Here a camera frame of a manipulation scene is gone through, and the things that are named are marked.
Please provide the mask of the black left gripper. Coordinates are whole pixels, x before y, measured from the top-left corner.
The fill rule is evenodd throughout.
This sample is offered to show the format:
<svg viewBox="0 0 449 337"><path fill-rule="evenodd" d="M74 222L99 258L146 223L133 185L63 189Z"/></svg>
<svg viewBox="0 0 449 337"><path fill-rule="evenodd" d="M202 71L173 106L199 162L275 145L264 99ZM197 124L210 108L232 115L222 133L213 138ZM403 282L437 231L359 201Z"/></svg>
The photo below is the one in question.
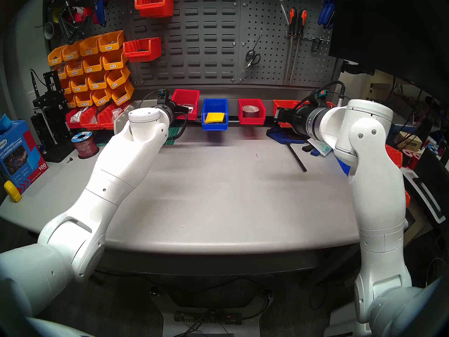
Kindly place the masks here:
<svg viewBox="0 0 449 337"><path fill-rule="evenodd" d="M189 107L178 105L175 102L170 102L170 108L172 111L172 119L171 122L176 120L179 116L184 117L185 121L188 121Z"/></svg>

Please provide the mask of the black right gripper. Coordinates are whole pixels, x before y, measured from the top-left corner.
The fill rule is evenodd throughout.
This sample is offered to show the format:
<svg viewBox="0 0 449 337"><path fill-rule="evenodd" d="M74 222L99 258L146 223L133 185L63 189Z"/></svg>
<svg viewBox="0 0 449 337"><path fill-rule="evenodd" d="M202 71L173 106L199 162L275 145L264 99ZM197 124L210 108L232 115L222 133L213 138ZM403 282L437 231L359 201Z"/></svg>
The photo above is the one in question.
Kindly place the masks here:
<svg viewBox="0 0 449 337"><path fill-rule="evenodd" d="M307 121L313 107L277 108L277 122L294 126L298 135L309 137L307 134Z"/></svg>

